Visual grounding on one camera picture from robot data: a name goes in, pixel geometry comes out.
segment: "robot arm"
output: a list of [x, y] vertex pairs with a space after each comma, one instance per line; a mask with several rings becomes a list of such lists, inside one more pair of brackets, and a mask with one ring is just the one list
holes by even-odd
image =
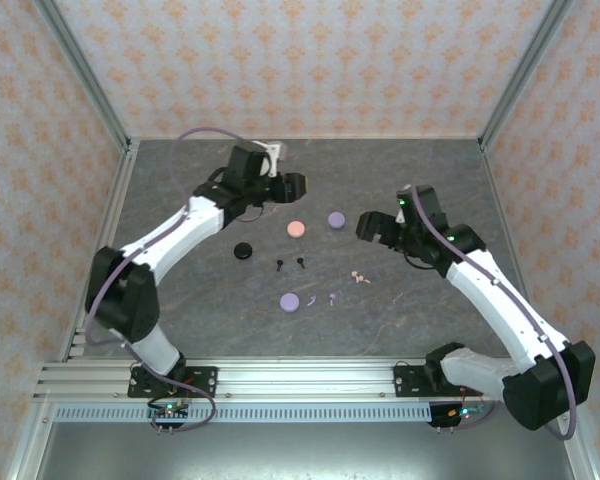
[[214, 174], [222, 174], [221, 180], [210, 178], [197, 187], [188, 199], [188, 207], [183, 206], [151, 233], [120, 250], [104, 247], [96, 253], [87, 290], [87, 311], [112, 272], [127, 261], [95, 316], [160, 375], [184, 381], [181, 373], [185, 361], [158, 325], [158, 284], [191, 249], [227, 227], [248, 206], [262, 206], [268, 201], [291, 203], [305, 194], [303, 175], [278, 172], [277, 163], [284, 153], [282, 144], [238, 143], [228, 166]]
[[[503, 342], [509, 359], [479, 355], [459, 343], [445, 345], [426, 357], [427, 375], [434, 388], [450, 383], [467, 386], [502, 400], [520, 424], [535, 430], [568, 409], [566, 387], [556, 359], [547, 347], [555, 345], [574, 385], [577, 404], [587, 399], [595, 355], [585, 342], [575, 345], [551, 327], [502, 274], [484, 242], [467, 225], [449, 227], [433, 188], [417, 188], [423, 209], [434, 228], [457, 249], [490, 271], [491, 281], [439, 242], [413, 204], [411, 191], [397, 193], [397, 217], [367, 212], [360, 217], [356, 234], [405, 256], [419, 258], [460, 290]], [[544, 331], [540, 337], [498, 283], [508, 287]]]

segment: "patterned wallpaper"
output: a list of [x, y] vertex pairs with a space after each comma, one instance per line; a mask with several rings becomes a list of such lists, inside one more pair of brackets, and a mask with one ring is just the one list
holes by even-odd
[[118, 157], [33, 2], [0, 1], [0, 479], [67, 333]]
[[596, 351], [600, 427], [600, 0], [576, 0], [489, 160], [535, 305]]
[[59, 0], [131, 136], [481, 133], [550, 0]]

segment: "pink disc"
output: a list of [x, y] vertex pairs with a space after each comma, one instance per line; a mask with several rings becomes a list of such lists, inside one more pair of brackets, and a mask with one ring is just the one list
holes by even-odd
[[293, 238], [300, 238], [304, 235], [304, 223], [297, 220], [287, 225], [287, 233]]

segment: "purple cable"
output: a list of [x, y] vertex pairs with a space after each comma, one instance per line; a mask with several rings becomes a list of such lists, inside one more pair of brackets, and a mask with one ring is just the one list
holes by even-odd
[[[545, 336], [546, 334], [544, 333], [544, 330], [542, 330], [542, 327], [538, 324], [538, 322], [536, 322], [536, 319], [533, 318], [533, 315], [531, 315], [531, 313], [527, 310], [527, 308], [524, 306], [524, 304], [518, 299], [518, 297], [516, 297], [513, 294], [513, 292], [511, 290], [509, 290], [505, 285], [503, 285], [502, 282], [498, 281], [497, 278], [491, 272], [489, 272], [486, 268], [484, 268], [482, 265], [475, 262], [473, 259], [469, 258], [467, 255], [465, 255], [460, 250], [458, 250], [455, 246], [453, 246], [452, 243], [448, 242], [447, 239], [444, 238], [444, 235], [442, 235], [440, 232], [438, 232], [436, 230], [436, 228], [431, 224], [431, 222], [427, 218], [427, 215], [424, 212], [424, 209], [422, 208], [422, 204], [420, 203], [420, 198], [418, 197], [417, 187], [414, 185], [413, 187], [411, 187], [411, 191], [412, 191], [412, 196], [413, 196], [413, 203], [416, 207], [416, 210], [418, 211], [420, 220], [422, 220], [422, 222], [425, 224], [425, 226], [431, 232], [431, 234], [434, 237], [436, 237], [436, 239], [440, 243], [442, 243], [442, 245], [444, 245], [448, 250], [453, 252], [454, 255], [458, 256], [463, 261], [467, 262], [473, 268], [478, 270], [485, 277], [487, 277], [489, 279], [489, 281], [492, 282], [492, 285], [494, 285], [494, 284], [497, 285], [498, 288], [500, 288], [500, 290], [502, 290], [504, 292], [504, 294], [507, 297], [509, 297], [509, 299], [520, 310], [520, 312], [522, 312], [522, 314], [529, 321], [529, 323], [531, 324], [533, 329], [536, 331], [538, 336], [540, 336], [540, 337]], [[553, 344], [553, 342], [549, 338], [546, 339], [545, 343], [547, 345], [547, 348], [553, 355], [553, 357], [556, 359], [556, 363], [558, 364], [558, 368], [560, 369], [560, 374], [562, 375], [562, 379], [564, 381], [564, 385], [567, 390], [567, 399], [569, 401], [569, 428], [567, 428], [567, 433], [565, 433], [563, 435], [560, 431], [556, 432], [549, 425], [546, 425], [546, 427], [559, 440], [570, 440], [576, 431], [576, 396], [575, 396], [575, 392], [573, 391], [573, 384], [571, 383], [571, 377], [569, 376], [569, 371], [567, 370], [567, 366], [564, 363], [564, 360], [563, 360], [562, 356], [560, 355], [560, 353], [558, 352], [558, 349], [556, 348], [556, 346]]]
[[190, 195], [187, 193], [187, 190], [184, 188], [182, 183], [180, 183], [180, 180], [178, 179], [178, 176], [176, 175], [176, 172], [173, 169], [173, 164], [174, 164], [173, 160], [175, 157], [176, 150], [182, 144], [182, 142], [184, 142], [184, 139], [187, 138], [189, 135], [193, 135], [194, 133], [200, 133], [200, 132], [221, 133], [222, 135], [226, 135], [227, 137], [232, 137], [232, 138], [235, 138], [236, 140], [244, 141], [244, 138], [242, 138], [240, 135], [236, 135], [235, 133], [231, 133], [227, 130], [223, 130], [222, 128], [197, 127], [197, 128], [192, 128], [191, 130], [187, 130], [186, 132], [184, 132], [182, 135], [180, 135], [178, 137], [178, 139], [173, 143], [173, 145], [171, 145], [171, 148], [169, 149], [169, 156], [167, 157], [167, 164], [169, 166], [169, 175], [171, 175], [171, 180], [176, 185], [177, 189], [180, 191], [180, 194], [182, 195], [182, 198], [184, 199], [184, 203], [187, 208], [186, 213], [189, 213], [189, 196]]

